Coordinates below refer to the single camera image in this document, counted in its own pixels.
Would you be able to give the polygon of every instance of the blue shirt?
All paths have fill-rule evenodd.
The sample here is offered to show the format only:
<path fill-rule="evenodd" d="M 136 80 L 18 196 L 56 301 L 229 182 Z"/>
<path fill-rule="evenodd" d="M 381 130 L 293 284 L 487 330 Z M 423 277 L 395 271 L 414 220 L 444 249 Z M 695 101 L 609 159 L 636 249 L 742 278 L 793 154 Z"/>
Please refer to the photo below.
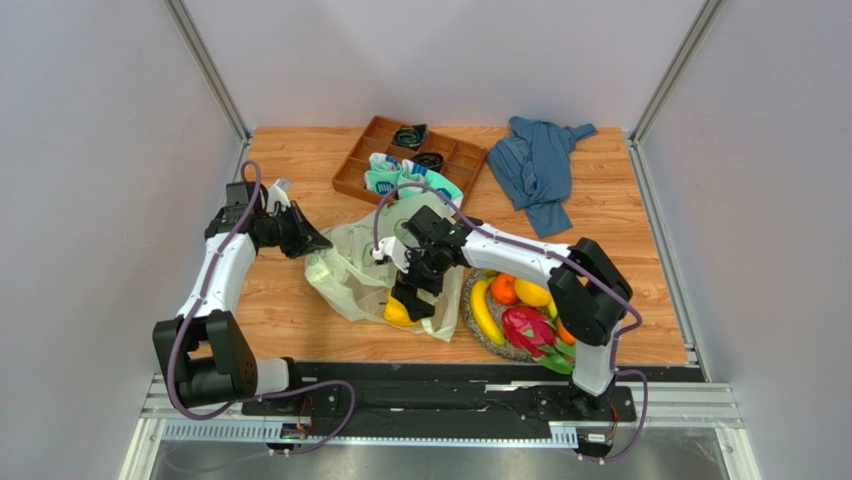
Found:
<path fill-rule="evenodd" d="M 577 142 L 597 133 L 592 124 L 560 127 L 521 117 L 509 120 L 512 133 L 488 152 L 497 182 L 524 209 L 539 238 L 571 228 L 562 201 L 571 196 L 571 160 Z"/>

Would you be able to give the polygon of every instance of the fruit basket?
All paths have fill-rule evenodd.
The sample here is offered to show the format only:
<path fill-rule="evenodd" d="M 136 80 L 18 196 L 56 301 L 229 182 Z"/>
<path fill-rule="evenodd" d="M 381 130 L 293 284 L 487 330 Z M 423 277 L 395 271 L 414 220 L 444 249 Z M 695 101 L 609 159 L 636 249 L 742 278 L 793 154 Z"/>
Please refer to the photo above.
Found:
<path fill-rule="evenodd" d="M 462 316 L 474 337 L 501 358 L 573 371 L 574 339 L 556 318 L 550 292 L 535 284 L 476 269 L 462 290 Z"/>

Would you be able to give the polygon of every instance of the wooden tabletop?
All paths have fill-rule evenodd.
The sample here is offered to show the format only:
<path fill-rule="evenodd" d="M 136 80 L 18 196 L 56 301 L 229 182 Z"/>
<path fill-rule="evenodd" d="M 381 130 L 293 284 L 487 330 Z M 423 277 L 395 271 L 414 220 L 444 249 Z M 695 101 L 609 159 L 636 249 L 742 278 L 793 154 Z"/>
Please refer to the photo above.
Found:
<path fill-rule="evenodd" d="M 259 128 L 249 158 L 264 184 L 286 177 L 308 220 L 318 229 L 356 221 L 375 205 L 335 192 L 331 177 L 362 128 Z M 505 128 L 436 127 L 434 131 L 491 147 Z M 602 128 L 571 154 L 574 187 L 564 205 L 574 228 L 548 242 L 596 240 L 634 290 L 645 324 L 624 337 L 620 363 L 682 364 L 687 357 L 666 289 L 627 148 L 619 129 Z M 524 212 L 514 212 L 486 165 L 465 213 L 509 233 L 536 236 Z M 351 323 L 329 307 L 304 277 L 304 260 L 261 250 L 246 277 L 237 320 L 258 358 L 297 360 L 499 362 L 459 319 L 450 343 L 369 321 Z"/>

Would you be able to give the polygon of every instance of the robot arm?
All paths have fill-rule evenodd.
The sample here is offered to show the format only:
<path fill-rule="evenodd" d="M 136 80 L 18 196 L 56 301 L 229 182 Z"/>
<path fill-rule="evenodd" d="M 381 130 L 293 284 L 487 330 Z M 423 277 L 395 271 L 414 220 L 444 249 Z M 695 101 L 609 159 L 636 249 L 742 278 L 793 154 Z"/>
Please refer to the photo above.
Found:
<path fill-rule="evenodd" d="M 391 260 L 399 269 L 391 295 L 406 307 L 412 321 L 432 316 L 434 307 L 419 298 L 417 291 L 440 294 L 443 275 L 456 265 L 506 272 L 549 289 L 560 321 L 577 339 L 574 384 L 593 397 L 604 395 L 613 380 L 612 333 L 620 328 L 626 312 L 591 282 L 584 285 L 556 257 L 583 265 L 629 301 L 633 290 L 609 257 L 589 239 L 583 238 L 574 246 L 554 245 L 503 233 L 471 220 L 478 230 L 461 222 L 452 223 L 423 207 L 404 225 L 417 239 L 419 248 L 404 247 L 394 237 L 381 240 L 373 258 L 377 262 Z M 501 241 L 494 240 L 498 235 Z"/>
<path fill-rule="evenodd" d="M 163 373 L 178 328 L 199 298 L 175 366 L 175 383 L 186 407 L 235 401 L 287 389 L 292 361 L 255 360 L 234 318 L 246 273 L 262 247 L 279 247 L 288 258 L 330 248 L 304 218 L 296 202 L 287 198 L 289 183 L 278 179 L 263 188 L 266 208 L 256 202 L 240 230 L 231 231 L 249 208 L 254 183 L 237 182 L 226 188 L 226 204 L 204 231 L 207 253 L 195 286 L 176 318 L 157 323 L 153 340 Z M 227 247 L 219 253 L 220 246 Z M 209 343 L 212 356 L 190 358 L 201 343 Z"/>

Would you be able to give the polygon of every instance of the wooden tray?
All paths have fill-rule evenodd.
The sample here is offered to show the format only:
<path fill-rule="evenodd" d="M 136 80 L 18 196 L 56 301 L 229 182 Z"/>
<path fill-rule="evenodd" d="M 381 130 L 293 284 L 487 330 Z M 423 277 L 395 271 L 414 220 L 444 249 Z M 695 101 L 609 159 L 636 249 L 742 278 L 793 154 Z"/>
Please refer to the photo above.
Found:
<path fill-rule="evenodd" d="M 463 142 L 440 133 L 429 132 L 418 150 L 393 145 L 393 134 L 400 127 L 411 126 L 390 118 L 375 116 L 358 138 L 349 156 L 334 174 L 331 183 L 340 193 L 378 205 L 382 196 L 366 188 L 364 172 L 370 168 L 370 154 L 386 153 L 398 160 L 411 158 L 417 153 L 437 152 L 444 157 L 441 175 L 453 182 L 464 194 L 462 207 L 470 198 L 473 184 L 479 177 L 488 150 L 473 143 Z"/>

